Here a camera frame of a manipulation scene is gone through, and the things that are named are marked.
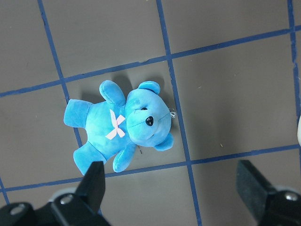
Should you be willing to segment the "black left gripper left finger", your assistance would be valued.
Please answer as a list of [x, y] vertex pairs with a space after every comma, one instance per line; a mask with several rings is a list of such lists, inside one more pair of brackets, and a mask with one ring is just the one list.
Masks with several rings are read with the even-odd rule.
[[102, 161], [93, 162], [73, 193], [64, 193], [34, 210], [28, 202], [0, 209], [2, 226], [109, 226], [98, 211], [105, 193]]

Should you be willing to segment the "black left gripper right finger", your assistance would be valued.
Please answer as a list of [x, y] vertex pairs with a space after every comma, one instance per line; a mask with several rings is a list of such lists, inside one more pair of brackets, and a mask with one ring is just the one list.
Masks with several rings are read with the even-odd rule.
[[301, 224], [301, 194], [275, 187], [249, 160], [238, 161], [236, 190], [258, 226]]

